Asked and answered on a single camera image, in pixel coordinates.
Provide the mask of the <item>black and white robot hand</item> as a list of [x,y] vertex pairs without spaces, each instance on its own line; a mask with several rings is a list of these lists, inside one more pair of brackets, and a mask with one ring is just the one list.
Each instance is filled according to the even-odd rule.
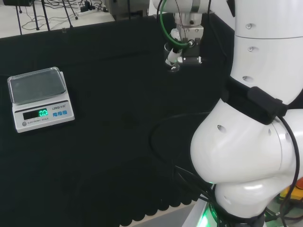
[[170,71],[178,71],[182,65],[199,65],[202,63],[200,44],[203,38],[203,26],[177,26],[172,29],[170,36],[175,42],[183,42],[187,46],[182,47],[172,41],[164,45],[165,64]]

